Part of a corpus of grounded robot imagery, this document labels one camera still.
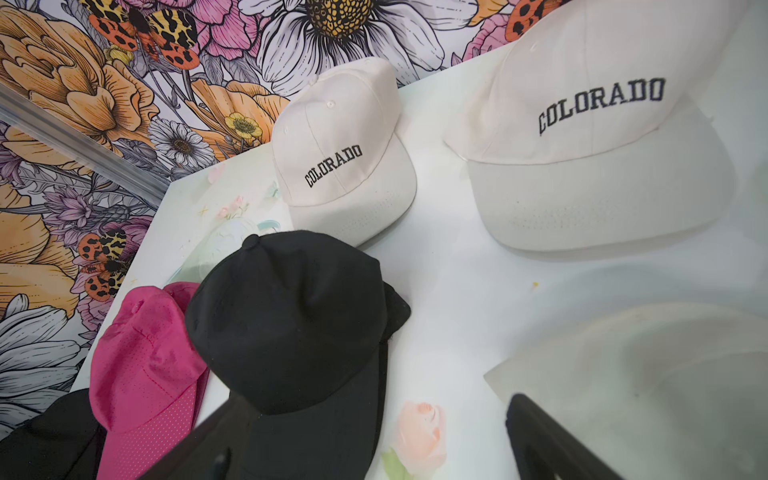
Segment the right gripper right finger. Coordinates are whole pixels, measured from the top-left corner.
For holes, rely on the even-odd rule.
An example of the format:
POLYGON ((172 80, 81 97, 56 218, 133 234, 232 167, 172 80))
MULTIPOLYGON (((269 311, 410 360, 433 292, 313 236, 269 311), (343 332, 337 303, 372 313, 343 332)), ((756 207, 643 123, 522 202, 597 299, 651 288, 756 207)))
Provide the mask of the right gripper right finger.
POLYGON ((505 426, 522 480, 621 479, 620 475, 522 393, 512 396, 505 426))

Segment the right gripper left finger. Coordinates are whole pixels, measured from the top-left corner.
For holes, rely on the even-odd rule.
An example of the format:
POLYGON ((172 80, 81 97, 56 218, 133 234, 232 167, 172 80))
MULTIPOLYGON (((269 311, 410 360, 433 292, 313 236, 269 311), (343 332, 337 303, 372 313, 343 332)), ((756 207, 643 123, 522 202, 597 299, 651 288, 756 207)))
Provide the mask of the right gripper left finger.
POLYGON ((258 411, 231 396, 141 479, 240 479, 258 411))

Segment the pink cap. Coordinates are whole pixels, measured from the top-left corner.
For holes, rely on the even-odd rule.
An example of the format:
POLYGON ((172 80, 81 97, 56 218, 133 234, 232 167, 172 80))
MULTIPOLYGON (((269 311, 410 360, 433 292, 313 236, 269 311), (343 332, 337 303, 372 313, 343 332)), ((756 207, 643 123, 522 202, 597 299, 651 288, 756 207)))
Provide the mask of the pink cap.
POLYGON ((100 479, 137 479, 193 429, 208 368, 185 312, 198 286, 143 286, 124 298, 98 341, 89 400, 106 431, 100 479))

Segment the black cap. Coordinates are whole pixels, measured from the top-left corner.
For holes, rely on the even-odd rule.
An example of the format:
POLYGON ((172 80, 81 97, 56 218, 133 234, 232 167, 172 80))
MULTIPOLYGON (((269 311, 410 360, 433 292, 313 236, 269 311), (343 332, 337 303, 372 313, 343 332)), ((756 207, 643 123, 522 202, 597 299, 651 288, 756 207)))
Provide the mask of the black cap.
POLYGON ((389 339, 411 314, 377 259, 310 231, 250 235, 199 285, 195 350, 255 409, 242 479, 362 479, 386 399, 389 339))
POLYGON ((1 441, 1 477, 95 479, 105 440, 89 391, 71 392, 1 441))

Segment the white Colorado cap front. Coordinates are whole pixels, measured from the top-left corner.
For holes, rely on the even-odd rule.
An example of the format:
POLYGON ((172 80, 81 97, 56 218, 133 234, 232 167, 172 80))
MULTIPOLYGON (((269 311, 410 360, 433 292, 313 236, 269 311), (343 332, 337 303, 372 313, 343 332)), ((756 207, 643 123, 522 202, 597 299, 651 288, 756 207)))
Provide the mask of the white Colorado cap front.
POLYGON ((627 479, 767 475, 767 320, 643 305, 534 346, 485 376, 523 394, 627 479))

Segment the white colorado cap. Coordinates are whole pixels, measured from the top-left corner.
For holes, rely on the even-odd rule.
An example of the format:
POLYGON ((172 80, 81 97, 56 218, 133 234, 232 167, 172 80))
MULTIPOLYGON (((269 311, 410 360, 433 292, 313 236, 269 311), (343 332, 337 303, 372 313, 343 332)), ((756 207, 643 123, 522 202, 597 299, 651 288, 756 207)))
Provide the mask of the white colorado cap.
POLYGON ((360 246, 407 212, 417 176, 400 115, 395 70, 378 57, 333 67, 290 101, 270 144, 295 229, 360 246))
POLYGON ((767 320, 643 305, 534 346, 485 376, 523 394, 627 479, 767 475, 767 320))
POLYGON ((444 134, 487 231, 525 251, 711 224, 733 162, 694 95, 746 1, 573 1, 505 48, 444 134))

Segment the white Colorado cap back centre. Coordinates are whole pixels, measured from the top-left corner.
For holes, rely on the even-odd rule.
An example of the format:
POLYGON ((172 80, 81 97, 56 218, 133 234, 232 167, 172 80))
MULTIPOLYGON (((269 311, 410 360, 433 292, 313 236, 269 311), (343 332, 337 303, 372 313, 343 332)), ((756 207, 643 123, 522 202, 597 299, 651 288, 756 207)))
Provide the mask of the white Colorado cap back centre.
POLYGON ((407 212, 417 176, 400 115, 395 70, 378 57, 333 67, 290 101, 270 144, 295 229, 360 246, 407 212))

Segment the white Colorado cap back right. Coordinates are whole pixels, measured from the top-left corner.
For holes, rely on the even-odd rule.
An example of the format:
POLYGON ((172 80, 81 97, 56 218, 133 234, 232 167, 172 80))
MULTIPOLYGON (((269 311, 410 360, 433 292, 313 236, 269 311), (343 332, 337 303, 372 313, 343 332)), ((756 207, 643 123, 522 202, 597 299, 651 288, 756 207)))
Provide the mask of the white Colorado cap back right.
POLYGON ((573 1, 505 48, 444 134, 487 231, 525 251, 711 224, 733 162, 694 95, 746 1, 573 1))

